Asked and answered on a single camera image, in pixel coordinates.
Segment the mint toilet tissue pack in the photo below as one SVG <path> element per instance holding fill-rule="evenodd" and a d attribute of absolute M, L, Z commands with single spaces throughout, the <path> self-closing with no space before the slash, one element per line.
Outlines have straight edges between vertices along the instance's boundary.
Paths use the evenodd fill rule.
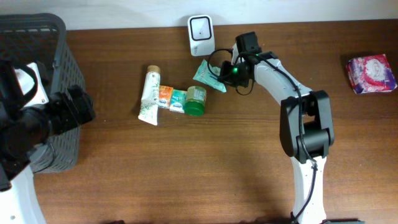
<path fill-rule="evenodd" d="M 220 71 L 220 68 L 208 65 L 208 62 L 203 59 L 193 79 L 204 83 L 218 91 L 226 93 L 225 85 L 217 80 L 217 77 L 220 75 Z"/>

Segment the green lid jar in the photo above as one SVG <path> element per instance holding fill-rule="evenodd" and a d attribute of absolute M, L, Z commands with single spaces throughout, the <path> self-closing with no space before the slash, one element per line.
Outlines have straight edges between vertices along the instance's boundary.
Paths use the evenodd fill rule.
<path fill-rule="evenodd" d="M 192 116 L 202 116 L 205 113 L 205 103 L 206 90 L 201 86 L 190 86 L 185 100 L 185 113 Z"/>

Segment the teal tissue packet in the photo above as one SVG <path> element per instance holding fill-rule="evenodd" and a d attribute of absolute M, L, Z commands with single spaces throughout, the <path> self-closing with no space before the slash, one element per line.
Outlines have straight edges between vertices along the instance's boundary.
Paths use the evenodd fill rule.
<path fill-rule="evenodd" d="M 186 97 L 187 91 L 173 90 L 169 110 L 172 112 L 184 113 Z"/>

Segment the orange tissue packet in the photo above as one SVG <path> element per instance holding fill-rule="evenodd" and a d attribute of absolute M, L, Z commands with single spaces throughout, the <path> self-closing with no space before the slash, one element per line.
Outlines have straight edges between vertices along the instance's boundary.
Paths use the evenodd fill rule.
<path fill-rule="evenodd" d="M 161 85 L 159 87 L 159 101 L 158 106 L 160 108 L 169 109 L 170 102 L 173 94 L 173 87 Z"/>

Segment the white bamboo print tube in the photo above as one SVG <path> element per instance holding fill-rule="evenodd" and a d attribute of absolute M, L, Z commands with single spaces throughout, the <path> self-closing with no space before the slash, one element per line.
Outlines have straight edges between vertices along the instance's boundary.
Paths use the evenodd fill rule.
<path fill-rule="evenodd" d="M 160 89 L 160 68 L 149 65 L 147 68 L 144 89 L 141 97 L 141 107 L 138 118 L 154 126 L 158 125 L 158 102 Z"/>

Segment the red purple snack bag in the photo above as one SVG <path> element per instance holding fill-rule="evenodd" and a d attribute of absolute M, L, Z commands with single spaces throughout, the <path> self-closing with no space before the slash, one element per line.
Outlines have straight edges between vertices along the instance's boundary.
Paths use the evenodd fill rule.
<path fill-rule="evenodd" d="M 357 95 L 391 92 L 397 88 L 397 81 L 385 54 L 353 58 L 346 64 L 346 71 Z"/>

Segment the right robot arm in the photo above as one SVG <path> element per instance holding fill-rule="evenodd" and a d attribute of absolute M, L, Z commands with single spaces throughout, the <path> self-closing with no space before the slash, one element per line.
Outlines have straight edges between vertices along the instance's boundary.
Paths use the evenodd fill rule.
<path fill-rule="evenodd" d="M 273 52 L 263 52 L 254 32 L 235 38 L 232 58 L 218 81 L 234 88 L 264 87 L 280 106 L 279 137 L 294 172 L 292 223 L 325 223 L 323 173 L 335 140 L 328 94 L 296 80 Z"/>

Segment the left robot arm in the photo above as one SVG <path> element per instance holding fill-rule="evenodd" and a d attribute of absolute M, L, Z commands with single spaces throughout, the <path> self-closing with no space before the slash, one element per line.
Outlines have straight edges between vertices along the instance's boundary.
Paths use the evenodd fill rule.
<path fill-rule="evenodd" d="M 78 85 L 35 100 L 39 72 L 1 61 L 1 223 L 45 223 L 34 187 L 30 151 L 95 119 L 93 101 Z"/>

